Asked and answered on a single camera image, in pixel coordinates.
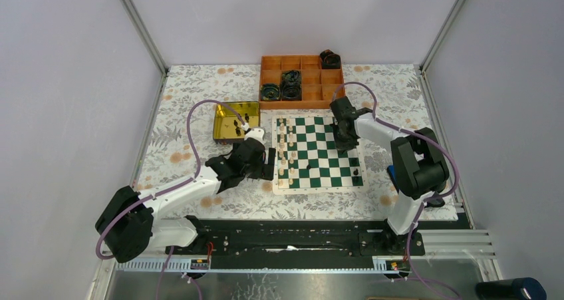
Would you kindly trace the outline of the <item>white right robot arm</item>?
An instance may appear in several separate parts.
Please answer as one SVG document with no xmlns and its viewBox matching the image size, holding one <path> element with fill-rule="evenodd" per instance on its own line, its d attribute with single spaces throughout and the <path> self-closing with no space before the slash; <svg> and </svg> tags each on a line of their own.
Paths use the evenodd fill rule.
<svg viewBox="0 0 564 300">
<path fill-rule="evenodd" d="M 382 235 L 381 244 L 387 253 L 397 255 L 408 245 L 406 234 L 417 221 L 421 206 L 426 202 L 440 206 L 444 202 L 440 193 L 450 177 L 444 151 L 436 147 L 433 130 L 401 129 L 375 117 L 369 108 L 356 109 L 346 96 L 332 101 L 330 109 L 339 152 L 356 148 L 363 139 L 391 154 L 388 173 L 398 191 L 398 200 L 386 220 L 390 231 Z"/>
</svg>

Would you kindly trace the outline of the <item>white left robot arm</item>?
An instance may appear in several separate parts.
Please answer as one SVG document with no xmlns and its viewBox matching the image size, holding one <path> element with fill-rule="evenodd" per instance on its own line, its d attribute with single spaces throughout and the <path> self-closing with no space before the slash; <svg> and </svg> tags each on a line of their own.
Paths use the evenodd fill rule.
<svg viewBox="0 0 564 300">
<path fill-rule="evenodd" d="M 272 180 L 276 158 L 276 149 L 249 138 L 234 144 L 228 155 L 208 159 L 194 178 L 178 179 L 162 189 L 119 189 L 94 225 L 100 235 L 97 256 L 126 263 L 172 246 L 200 253 L 206 247 L 205 234 L 187 217 L 170 220 L 168 216 L 190 202 L 235 188 L 247 178 Z M 108 256 L 101 252 L 104 245 L 110 251 Z"/>
</svg>

